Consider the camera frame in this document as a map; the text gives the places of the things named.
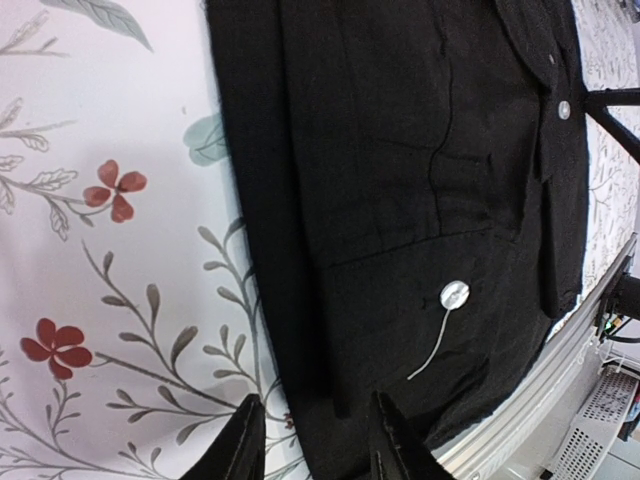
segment leaf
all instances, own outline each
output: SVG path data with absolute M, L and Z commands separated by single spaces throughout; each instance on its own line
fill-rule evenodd
M 24 42 L 33 37 L 40 27 L 44 25 L 44 23 L 49 19 L 49 12 L 46 10 L 42 10 L 35 17 L 33 17 L 28 22 L 25 22 L 19 29 L 13 32 L 11 38 L 7 42 L 4 48 L 14 48 L 19 45 L 22 45 Z
M 229 158 L 220 112 L 193 123 L 182 141 L 189 147 L 189 158 L 198 166 L 207 167 Z
M 200 423 L 193 423 L 191 425 L 184 427 L 182 430 L 180 430 L 180 432 L 178 432 L 178 436 L 176 437 L 176 443 L 178 445 L 182 445 L 184 442 L 187 441 L 187 439 L 193 433 L 193 431 L 196 428 L 198 428 L 200 425 L 201 425 Z
M 207 355 L 222 355 L 223 357 L 226 356 L 226 354 L 222 350 L 220 350 L 218 347 L 214 347 L 213 345 L 205 345 L 204 347 L 202 347 L 202 351 Z
M 111 403 L 111 402 L 107 403 L 107 407 L 113 408 L 114 410 L 126 410 L 131 408 L 131 406 L 129 405 L 122 405 L 120 403 Z
M 227 348 L 227 342 L 229 340 L 229 326 L 223 325 L 220 327 L 220 339 L 222 340 L 222 346 Z
M 151 452 L 151 465 L 156 463 L 156 460 L 158 459 L 161 453 L 162 453 L 162 449 L 160 447 L 156 447 L 153 449 L 153 452 Z
M 56 232 L 60 239 L 65 242 L 69 233 L 69 218 L 62 209 L 49 200 L 51 212 L 49 213 L 49 221 L 51 222 L 51 230 Z
M 38 152 L 46 152 L 49 150 L 49 142 L 42 135 L 36 135 L 35 133 L 21 133 L 16 135 L 16 138 L 20 139 L 31 150 Z
M 147 342 L 140 335 L 136 335 L 135 333 L 123 332 L 120 335 L 118 335 L 118 337 L 120 337 L 120 340 L 122 340 L 123 342 L 138 342 L 138 343 L 144 343 L 145 345 L 149 345 L 149 342 Z
M 204 264 L 204 269 L 207 271 L 211 271 L 211 270 L 216 270 L 218 268 L 224 268 L 226 267 L 226 265 L 222 262 L 216 262 L 216 261 L 212 261 L 212 262 L 207 262 Z
M 82 223 L 84 223 L 87 227 L 93 227 L 93 220 L 91 220 L 89 217 L 87 217 L 86 215 L 78 215 L 78 218 L 82 221 Z
M 44 192 L 54 192 L 61 189 L 77 176 L 78 172 L 75 170 L 59 168 L 53 172 L 40 172 L 36 178 L 29 182 L 29 185 Z
M 141 412 L 134 413 L 127 419 L 127 422 L 136 423 L 137 421 L 139 421 L 141 418 L 143 418 L 145 415 L 149 413 L 151 413 L 151 410 L 143 410 Z
M 5 182 L 0 181 L 0 210 L 4 210 L 11 215 L 16 206 L 16 199 L 13 192 Z
M 189 345 L 195 336 L 198 334 L 198 327 L 186 327 L 176 341 L 173 343 L 173 348 L 171 349 L 171 365 L 175 368 L 176 361 L 178 360 L 178 356 L 182 353 L 182 351 Z
M 160 290 L 153 283 L 147 285 L 147 301 L 151 307 L 151 326 L 153 328 L 158 318 L 158 310 L 160 310 Z
M 153 52 L 138 22 L 117 3 L 109 0 L 40 0 L 40 2 L 50 7 L 64 8 L 85 15 L 100 27 L 135 38 Z
M 169 390 L 164 385 L 160 385 L 158 387 L 158 394 L 174 407 L 181 408 L 180 404 L 176 400 L 176 397 L 174 397 L 173 393 L 171 393 L 171 390 Z
M 111 305 L 112 307 L 126 307 L 127 304 L 119 297 L 114 297 L 113 295 L 107 295 L 106 297 L 102 297 L 102 303 L 106 305 Z
M 121 390 L 121 389 L 116 390 L 116 395 L 124 403 L 128 403 L 129 405 L 135 405 L 136 404 L 136 402 L 133 401 L 131 396 L 127 392 L 125 392 L 124 390 Z
M 209 230 L 207 227 L 198 227 L 198 233 L 205 241 L 209 242 L 218 250 L 222 250 L 222 245 L 220 244 L 216 236 L 211 233 L 211 230 Z
M 24 157 L 19 155 L 8 155 L 0 157 L 0 172 L 10 172 L 24 161 Z
M 236 346 L 233 348 L 233 358 L 235 358 L 236 362 L 238 358 L 240 358 L 240 354 L 242 353 L 242 348 L 244 347 L 244 343 L 247 341 L 247 336 L 243 333 L 236 340 Z
M 11 126 L 11 124 L 16 121 L 16 118 L 18 118 L 20 110 L 22 110 L 22 98 L 18 97 L 0 113 L 0 130 Z
M 224 236 L 224 244 L 226 245 L 233 234 L 242 229 L 242 227 L 244 227 L 244 218 L 242 217 L 238 217 L 231 222 L 231 225 L 229 225 L 229 228 L 227 229 L 227 234 Z
M 109 273 L 112 263 L 113 263 L 113 252 L 107 252 L 104 258 L 102 259 L 102 272 L 105 275 Z
M 242 300 L 240 300 L 238 296 L 227 287 L 218 287 L 218 295 L 220 295 L 225 300 L 229 300 L 230 302 L 237 303 L 241 307 L 244 307 Z
M 215 372 L 213 372 L 213 376 L 215 378 L 226 378 L 230 377 L 231 375 L 238 375 L 238 372 L 233 372 L 231 370 L 216 370 Z

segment black jacket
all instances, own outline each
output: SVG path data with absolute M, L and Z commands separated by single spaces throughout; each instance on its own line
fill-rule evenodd
M 210 0 L 208 19 L 314 478 L 366 469 L 374 389 L 431 446 L 490 414 L 581 291 L 588 154 L 570 1 Z M 408 382 L 452 280 L 469 301 Z

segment white thread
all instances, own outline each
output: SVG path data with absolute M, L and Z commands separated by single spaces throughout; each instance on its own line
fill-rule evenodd
M 407 380 L 412 380 L 416 375 L 422 373 L 424 369 L 429 366 L 429 364 L 433 360 L 433 357 L 436 356 L 436 352 L 438 351 L 438 348 L 440 348 L 440 344 L 442 343 L 442 338 L 444 337 L 444 331 L 447 329 L 447 319 L 449 318 L 449 314 L 451 312 L 452 310 L 447 310 L 447 313 L 444 314 L 444 319 L 442 320 L 442 327 L 440 328 L 440 335 L 438 336 L 438 341 L 436 342 L 436 346 L 433 347 L 433 351 L 431 352 L 431 355 L 429 355 L 429 358 L 427 359 L 427 361 L 424 362 L 422 366 L 418 368 L 418 370 L 416 370 L 415 372 L 413 372 L 411 375 L 407 377 Z

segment plant illustration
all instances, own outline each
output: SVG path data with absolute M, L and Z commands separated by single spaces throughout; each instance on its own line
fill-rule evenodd
M 53 52 L 50 48 L 58 41 L 56 37 L 52 37 L 38 48 L 25 47 L 31 38 L 33 38 L 49 20 L 49 12 L 42 10 L 31 20 L 25 22 L 20 28 L 15 30 L 9 40 L 0 47 L 0 56 L 10 55 L 30 55 L 39 57 L 68 57 L 66 53 Z

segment green leaf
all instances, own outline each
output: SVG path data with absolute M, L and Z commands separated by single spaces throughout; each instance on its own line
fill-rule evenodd
M 89 17 L 96 25 L 135 38 L 153 52 L 147 37 L 135 18 L 122 6 L 109 0 L 40 0 L 49 7 L 58 7 Z
M 184 132 L 182 141 L 189 147 L 191 161 L 201 167 L 229 157 L 220 112 L 193 123 Z

